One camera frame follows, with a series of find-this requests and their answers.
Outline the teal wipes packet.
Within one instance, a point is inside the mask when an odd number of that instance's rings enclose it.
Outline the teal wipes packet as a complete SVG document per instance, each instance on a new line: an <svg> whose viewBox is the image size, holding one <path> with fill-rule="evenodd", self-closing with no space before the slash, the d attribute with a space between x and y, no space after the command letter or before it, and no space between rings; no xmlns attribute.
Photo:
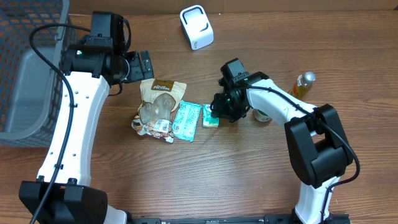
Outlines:
<svg viewBox="0 0 398 224"><path fill-rule="evenodd" d="M194 141L200 111L201 106L199 104L183 100L180 102L179 109L172 124L175 137L190 142Z"/></svg>

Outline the teal tissue pack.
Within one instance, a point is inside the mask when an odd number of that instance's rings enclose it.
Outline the teal tissue pack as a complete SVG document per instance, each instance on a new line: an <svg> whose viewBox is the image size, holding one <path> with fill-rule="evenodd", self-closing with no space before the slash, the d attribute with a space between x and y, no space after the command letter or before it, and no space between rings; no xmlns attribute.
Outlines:
<svg viewBox="0 0 398 224"><path fill-rule="evenodd" d="M202 116L202 125L204 128L217 128L219 126L219 118L212 117L211 112L210 105L204 104Z"/></svg>

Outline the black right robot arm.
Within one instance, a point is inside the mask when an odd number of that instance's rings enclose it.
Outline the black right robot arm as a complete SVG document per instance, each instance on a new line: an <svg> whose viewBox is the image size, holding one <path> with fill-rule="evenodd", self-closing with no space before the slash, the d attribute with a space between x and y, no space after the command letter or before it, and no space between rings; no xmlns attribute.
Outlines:
<svg viewBox="0 0 398 224"><path fill-rule="evenodd" d="M233 123L250 108L262 111L283 126L291 166L301 181L299 200L290 214L265 215L262 223L350 223L334 215L329 204L335 187L360 173L337 111L317 107L281 90L263 72L249 73L238 58L221 68L222 93L214 95L211 114Z"/></svg>

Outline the beige brown snack bag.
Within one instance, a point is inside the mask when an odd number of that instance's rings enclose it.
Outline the beige brown snack bag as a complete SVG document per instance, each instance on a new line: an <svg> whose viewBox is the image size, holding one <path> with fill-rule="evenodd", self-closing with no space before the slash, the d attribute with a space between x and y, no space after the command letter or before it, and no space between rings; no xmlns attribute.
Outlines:
<svg viewBox="0 0 398 224"><path fill-rule="evenodd" d="M150 78L141 81L142 103L131 123L136 133L173 143L172 112L180 104L186 88L185 83L172 80Z"/></svg>

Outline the green lidded white jar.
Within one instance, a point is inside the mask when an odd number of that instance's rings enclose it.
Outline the green lidded white jar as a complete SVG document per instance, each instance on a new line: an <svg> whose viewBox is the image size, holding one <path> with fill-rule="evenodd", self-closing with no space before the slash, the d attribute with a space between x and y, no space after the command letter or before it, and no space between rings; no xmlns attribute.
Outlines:
<svg viewBox="0 0 398 224"><path fill-rule="evenodd" d="M272 120L272 118L270 116L268 116L267 114L265 114L261 110L254 109L253 110L253 115L260 122L268 122L268 121Z"/></svg>

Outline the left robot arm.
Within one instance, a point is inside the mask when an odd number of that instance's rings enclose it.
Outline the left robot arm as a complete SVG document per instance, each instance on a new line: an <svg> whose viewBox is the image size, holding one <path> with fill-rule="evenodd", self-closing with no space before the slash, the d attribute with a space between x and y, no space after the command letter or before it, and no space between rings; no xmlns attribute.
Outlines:
<svg viewBox="0 0 398 224"><path fill-rule="evenodd" d="M154 76L148 52L130 45L127 19L95 11L84 38L53 68L63 87L52 142L37 178L19 189L32 223L132 223L129 212L112 207L106 192L90 185L93 141L110 88Z"/></svg>

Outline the yellow dish soap bottle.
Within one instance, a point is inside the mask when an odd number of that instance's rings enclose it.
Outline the yellow dish soap bottle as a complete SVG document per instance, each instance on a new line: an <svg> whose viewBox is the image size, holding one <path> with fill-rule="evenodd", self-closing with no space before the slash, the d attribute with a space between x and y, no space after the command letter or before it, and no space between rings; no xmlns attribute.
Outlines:
<svg viewBox="0 0 398 224"><path fill-rule="evenodd" d="M310 91L316 80L316 75L314 72L305 72L298 76L293 87L288 91L288 94L294 96L295 98L302 100L304 96Z"/></svg>

